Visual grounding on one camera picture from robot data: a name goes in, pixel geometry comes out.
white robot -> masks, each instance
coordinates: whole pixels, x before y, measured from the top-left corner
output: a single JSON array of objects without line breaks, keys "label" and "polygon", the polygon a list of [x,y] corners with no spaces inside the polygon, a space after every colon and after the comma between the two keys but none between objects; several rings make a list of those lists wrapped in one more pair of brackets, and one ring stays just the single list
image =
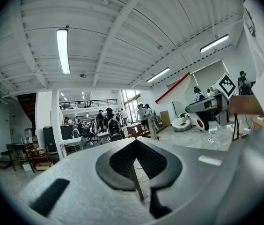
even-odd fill
[{"label": "white robot", "polygon": [[229,122],[229,100],[236,89],[231,78],[224,73],[220,79],[207,89],[208,97],[193,104],[186,102],[184,94],[191,81],[188,72],[171,89],[164,93],[156,103],[165,105],[177,101],[185,107],[186,115],[191,118],[193,125],[200,130],[205,129],[204,121],[215,120],[224,126]]}]

